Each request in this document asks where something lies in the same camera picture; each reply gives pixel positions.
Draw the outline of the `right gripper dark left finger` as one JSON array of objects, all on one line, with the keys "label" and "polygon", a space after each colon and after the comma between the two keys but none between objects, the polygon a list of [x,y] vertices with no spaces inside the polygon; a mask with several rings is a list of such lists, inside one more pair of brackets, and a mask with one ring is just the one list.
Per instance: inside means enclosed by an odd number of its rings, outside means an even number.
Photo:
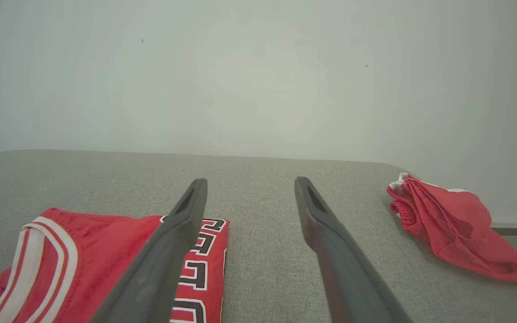
[{"label": "right gripper dark left finger", "polygon": [[198,240],[207,180],[194,180],[92,317],[93,323],[167,323],[181,269]]}]

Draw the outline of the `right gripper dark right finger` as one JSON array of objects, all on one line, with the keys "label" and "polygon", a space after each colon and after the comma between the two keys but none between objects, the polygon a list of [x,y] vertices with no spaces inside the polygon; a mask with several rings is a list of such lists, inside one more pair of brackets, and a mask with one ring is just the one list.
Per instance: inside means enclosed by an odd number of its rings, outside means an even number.
[{"label": "right gripper dark right finger", "polygon": [[304,241],[316,254],[333,323],[410,323],[411,318],[314,184],[297,177]]}]

